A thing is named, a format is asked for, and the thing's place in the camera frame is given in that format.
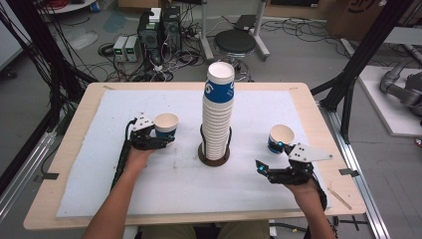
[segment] white paper mat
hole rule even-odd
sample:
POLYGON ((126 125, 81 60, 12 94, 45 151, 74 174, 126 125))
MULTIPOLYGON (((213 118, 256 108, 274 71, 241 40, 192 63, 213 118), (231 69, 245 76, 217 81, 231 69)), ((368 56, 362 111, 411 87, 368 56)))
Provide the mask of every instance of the white paper mat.
MULTIPOLYGON (((390 70, 367 66, 360 74, 363 88, 391 135, 422 136, 422 126, 419 124, 422 119, 412 114, 397 98, 379 90, 382 77, 390 70)), ((404 88, 407 77, 419 72, 421 70, 403 69, 396 85, 404 88)))
MULTIPOLYGON (((299 209, 291 192, 256 171, 289 165, 267 149, 271 127, 283 123, 308 143, 289 92, 237 91, 229 160, 220 167, 198 158, 202 91, 107 91, 69 176, 58 217, 93 216, 108 195, 127 123, 139 112, 179 117, 176 141, 158 150, 139 177, 128 214, 173 214, 299 209)), ((316 166, 316 175, 320 177, 316 166)))

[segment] blue logo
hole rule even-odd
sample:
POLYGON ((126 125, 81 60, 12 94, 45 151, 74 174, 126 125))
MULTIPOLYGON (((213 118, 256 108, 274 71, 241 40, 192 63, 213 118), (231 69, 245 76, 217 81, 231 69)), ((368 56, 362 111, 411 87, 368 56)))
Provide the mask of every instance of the blue logo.
POLYGON ((226 85, 218 85, 207 80, 205 83, 204 95, 213 103, 222 104, 230 102, 235 95, 234 82, 226 85))

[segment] round stool seat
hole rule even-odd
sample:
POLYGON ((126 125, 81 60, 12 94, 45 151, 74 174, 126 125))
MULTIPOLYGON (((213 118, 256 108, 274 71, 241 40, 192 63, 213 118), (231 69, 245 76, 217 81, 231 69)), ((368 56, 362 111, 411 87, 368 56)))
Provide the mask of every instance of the round stool seat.
POLYGON ((255 50, 255 39, 247 32, 229 30, 218 33, 214 38, 217 51, 233 57, 245 57, 255 50))

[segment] forearm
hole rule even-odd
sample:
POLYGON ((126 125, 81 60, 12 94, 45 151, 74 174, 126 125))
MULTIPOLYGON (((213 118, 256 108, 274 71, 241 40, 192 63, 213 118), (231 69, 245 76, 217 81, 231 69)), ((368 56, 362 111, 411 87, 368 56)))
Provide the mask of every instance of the forearm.
POLYGON ((102 207, 90 222, 83 238, 122 238, 124 221, 137 175, 124 172, 102 207))
POLYGON ((313 239, 335 238, 323 211, 305 214, 313 239))

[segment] wheel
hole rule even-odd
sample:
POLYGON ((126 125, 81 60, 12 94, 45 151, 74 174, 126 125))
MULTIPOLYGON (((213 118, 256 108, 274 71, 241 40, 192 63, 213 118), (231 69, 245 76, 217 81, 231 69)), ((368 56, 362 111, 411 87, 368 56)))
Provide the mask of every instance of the wheel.
POLYGON ((7 78, 15 79, 18 77, 18 74, 13 71, 11 67, 6 67, 6 69, 4 69, 4 76, 7 78))

